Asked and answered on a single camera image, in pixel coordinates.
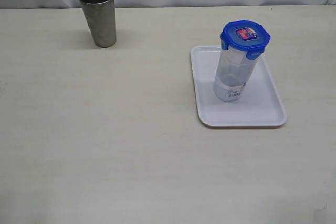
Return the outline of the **white rectangular tray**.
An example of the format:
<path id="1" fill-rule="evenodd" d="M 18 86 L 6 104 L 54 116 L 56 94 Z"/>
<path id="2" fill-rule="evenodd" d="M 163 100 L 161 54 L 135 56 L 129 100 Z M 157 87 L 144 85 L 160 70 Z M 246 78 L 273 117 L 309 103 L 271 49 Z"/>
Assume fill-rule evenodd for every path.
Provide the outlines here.
<path id="1" fill-rule="evenodd" d="M 261 56 L 239 100 L 224 102 L 214 90 L 220 46 L 196 46 L 191 50 L 197 114 L 212 128 L 280 127 L 287 113 L 264 56 Z"/>

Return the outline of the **blue plastic container lid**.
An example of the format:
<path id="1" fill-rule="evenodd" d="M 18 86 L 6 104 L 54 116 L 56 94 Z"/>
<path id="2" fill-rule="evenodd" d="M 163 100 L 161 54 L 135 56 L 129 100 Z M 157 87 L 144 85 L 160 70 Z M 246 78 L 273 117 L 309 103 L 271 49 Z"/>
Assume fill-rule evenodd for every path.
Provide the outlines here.
<path id="1" fill-rule="evenodd" d="M 256 60 L 264 53 L 271 37 L 262 25 L 250 20 L 227 23 L 220 34 L 222 50 L 229 47 L 246 53 L 246 58 Z"/>

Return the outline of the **stainless steel tumbler cup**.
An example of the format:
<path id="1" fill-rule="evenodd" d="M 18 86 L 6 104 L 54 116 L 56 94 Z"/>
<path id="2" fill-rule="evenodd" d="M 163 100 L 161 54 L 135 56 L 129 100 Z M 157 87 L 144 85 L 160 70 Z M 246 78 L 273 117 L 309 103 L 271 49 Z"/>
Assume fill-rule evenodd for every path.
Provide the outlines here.
<path id="1" fill-rule="evenodd" d="M 108 48 L 117 42 L 114 0 L 79 0 L 94 43 Z"/>

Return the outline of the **tall clear plastic container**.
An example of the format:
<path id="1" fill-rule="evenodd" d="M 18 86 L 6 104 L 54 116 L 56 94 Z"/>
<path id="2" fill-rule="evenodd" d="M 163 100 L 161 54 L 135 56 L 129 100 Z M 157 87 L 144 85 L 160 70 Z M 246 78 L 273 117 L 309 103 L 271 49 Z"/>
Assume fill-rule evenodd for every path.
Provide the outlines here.
<path id="1" fill-rule="evenodd" d="M 240 99 L 257 61 L 247 58 L 246 51 L 222 49 L 213 86 L 217 97 L 224 102 Z"/>

